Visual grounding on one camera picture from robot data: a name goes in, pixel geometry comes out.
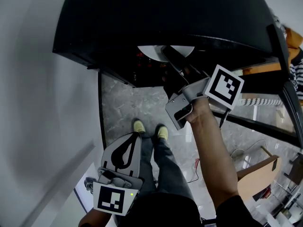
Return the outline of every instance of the yellow shoe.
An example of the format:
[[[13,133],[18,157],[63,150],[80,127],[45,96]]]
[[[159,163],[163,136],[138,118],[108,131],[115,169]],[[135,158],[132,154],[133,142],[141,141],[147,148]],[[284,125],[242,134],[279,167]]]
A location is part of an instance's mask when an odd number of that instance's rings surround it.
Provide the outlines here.
[[[158,139],[165,139],[169,138],[169,131],[166,126],[161,126],[158,130]]]
[[[136,120],[134,122],[134,131],[138,133],[145,133],[145,128],[141,120]]]

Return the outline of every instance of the person's arm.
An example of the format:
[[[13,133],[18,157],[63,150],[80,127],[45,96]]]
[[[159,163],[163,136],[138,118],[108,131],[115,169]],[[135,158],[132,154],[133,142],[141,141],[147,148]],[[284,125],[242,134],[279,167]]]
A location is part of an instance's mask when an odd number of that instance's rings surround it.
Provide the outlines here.
[[[79,227],[105,227],[111,216],[109,213],[91,209],[91,211],[80,220]]]
[[[195,101],[193,112],[186,120],[191,124],[200,156],[202,175],[217,209],[221,203],[239,195],[236,169],[207,98]]]

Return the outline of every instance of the gray jeans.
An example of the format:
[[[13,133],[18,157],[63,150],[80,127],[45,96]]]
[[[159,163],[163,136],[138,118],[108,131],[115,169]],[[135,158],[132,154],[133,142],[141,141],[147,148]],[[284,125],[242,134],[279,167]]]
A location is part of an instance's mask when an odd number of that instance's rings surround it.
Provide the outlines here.
[[[138,198],[155,192],[172,193],[194,199],[188,184],[176,163],[175,157],[169,149],[165,139],[157,139],[153,145],[147,133],[141,134],[141,166],[139,176],[145,181],[142,185]],[[156,187],[152,175],[151,158],[154,148],[154,160],[160,172],[158,187]]]

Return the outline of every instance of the forearm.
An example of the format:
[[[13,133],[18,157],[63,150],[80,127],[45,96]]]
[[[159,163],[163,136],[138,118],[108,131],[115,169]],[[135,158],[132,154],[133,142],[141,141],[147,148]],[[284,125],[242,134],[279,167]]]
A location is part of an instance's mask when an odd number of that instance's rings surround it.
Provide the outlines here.
[[[217,208],[228,198],[238,195],[237,172],[222,139],[217,120],[206,110],[191,122],[200,156],[203,178]]]
[[[91,209],[80,221],[79,227],[90,224],[91,227],[105,227],[112,215]]]

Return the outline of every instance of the cable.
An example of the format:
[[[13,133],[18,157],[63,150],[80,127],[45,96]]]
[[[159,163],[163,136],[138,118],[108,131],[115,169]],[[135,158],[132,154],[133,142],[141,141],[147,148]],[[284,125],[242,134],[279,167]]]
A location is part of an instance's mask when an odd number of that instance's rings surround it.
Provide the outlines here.
[[[256,145],[257,143],[264,141],[265,142],[265,148],[267,149],[267,145],[266,145],[266,140],[258,140],[257,142],[255,142],[252,146],[250,146],[248,149],[235,149],[232,153],[231,153],[231,158],[233,156],[233,154],[237,151],[237,150],[242,150],[243,152],[246,152],[248,150],[250,150],[254,145]]]
[[[198,180],[199,180],[199,176],[198,176],[198,173],[197,173],[197,169],[198,169],[199,162],[200,162],[200,159],[198,159],[197,166],[196,166],[196,175],[197,175],[197,179],[195,179],[195,180],[193,180],[193,181],[190,181],[190,182],[188,182],[188,183],[192,183],[192,182],[195,182],[195,181],[198,181]]]
[[[224,124],[226,118],[227,118],[227,115],[230,113],[230,109],[226,109],[225,113],[223,114],[223,117],[222,119],[220,120],[220,125],[219,125],[219,128],[221,129],[222,125]]]

